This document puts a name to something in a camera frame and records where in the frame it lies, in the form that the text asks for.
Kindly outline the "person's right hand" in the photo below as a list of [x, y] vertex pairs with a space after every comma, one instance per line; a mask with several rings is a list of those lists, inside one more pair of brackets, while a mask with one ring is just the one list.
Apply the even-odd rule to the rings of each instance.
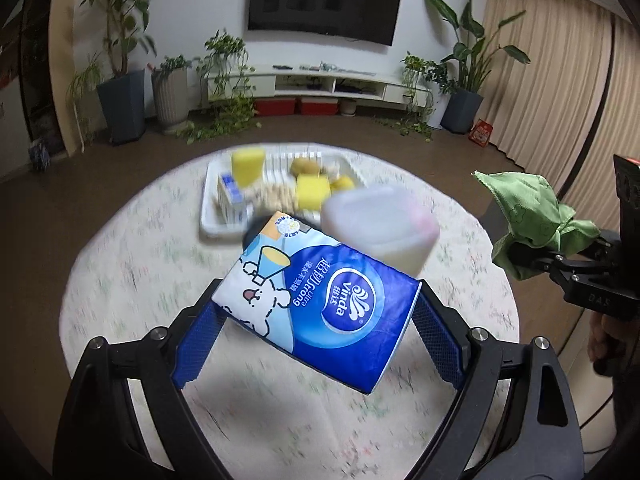
[[613, 377], [639, 363], [639, 321], [592, 312], [588, 356], [600, 376]]

